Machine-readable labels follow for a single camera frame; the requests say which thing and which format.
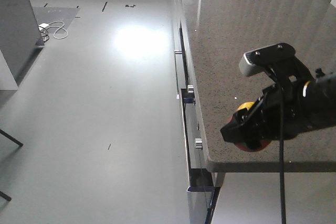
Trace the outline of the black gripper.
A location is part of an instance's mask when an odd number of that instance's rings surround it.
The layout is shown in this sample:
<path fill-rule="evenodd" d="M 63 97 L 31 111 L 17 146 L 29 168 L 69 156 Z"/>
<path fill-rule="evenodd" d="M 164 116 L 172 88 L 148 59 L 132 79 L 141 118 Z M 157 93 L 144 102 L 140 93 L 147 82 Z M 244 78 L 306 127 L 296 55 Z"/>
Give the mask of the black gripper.
<path fill-rule="evenodd" d="M 301 99 L 313 80 L 295 84 L 294 97 L 285 101 L 277 87 L 268 87 L 264 95 L 255 101 L 251 119 L 258 125 L 259 133 L 266 140 L 291 140 L 300 133 L 310 132 L 315 125 L 308 118 L 308 110 Z"/>

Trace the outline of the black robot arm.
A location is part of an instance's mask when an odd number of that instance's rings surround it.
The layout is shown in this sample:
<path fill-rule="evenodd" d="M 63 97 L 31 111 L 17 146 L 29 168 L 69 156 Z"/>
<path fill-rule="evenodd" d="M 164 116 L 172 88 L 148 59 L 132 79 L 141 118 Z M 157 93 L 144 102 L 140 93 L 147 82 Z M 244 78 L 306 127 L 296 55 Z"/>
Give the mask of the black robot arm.
<path fill-rule="evenodd" d="M 291 84 L 292 97 L 281 99 L 274 84 L 251 105 L 244 103 L 220 132 L 223 140 L 246 152 L 263 150 L 271 141 L 291 140 L 305 132 L 335 126 L 335 74 L 317 69 L 312 80 Z"/>

